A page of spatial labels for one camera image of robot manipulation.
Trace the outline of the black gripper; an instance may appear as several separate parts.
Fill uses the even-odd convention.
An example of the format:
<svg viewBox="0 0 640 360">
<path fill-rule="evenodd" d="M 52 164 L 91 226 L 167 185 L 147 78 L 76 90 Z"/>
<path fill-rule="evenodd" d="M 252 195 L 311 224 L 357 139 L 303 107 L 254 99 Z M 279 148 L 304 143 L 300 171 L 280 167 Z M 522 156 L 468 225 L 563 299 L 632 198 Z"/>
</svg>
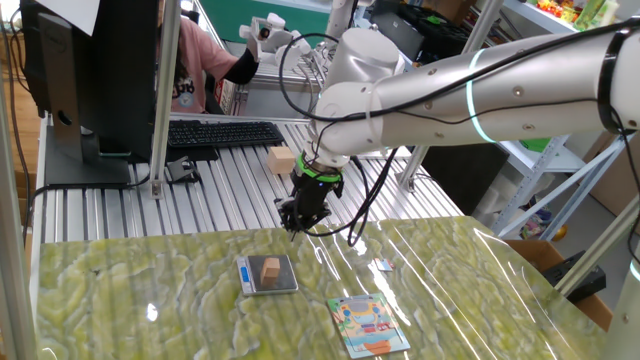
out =
<svg viewBox="0 0 640 360">
<path fill-rule="evenodd" d="M 320 175 L 315 173 L 309 175 L 305 172 L 300 174 L 292 172 L 290 179 L 294 185 L 290 195 L 291 198 L 276 198 L 274 204 L 280 217 L 282 228 L 288 233 L 289 240 L 294 241 L 299 233 L 294 217 L 294 204 L 302 204 L 303 206 L 321 205 L 315 209 L 302 206 L 298 208 L 300 228 L 309 230 L 331 214 L 328 206 L 323 203 L 327 195 L 332 191 L 336 192 L 338 197 L 342 196 L 344 181 L 341 175 Z"/>
</svg>

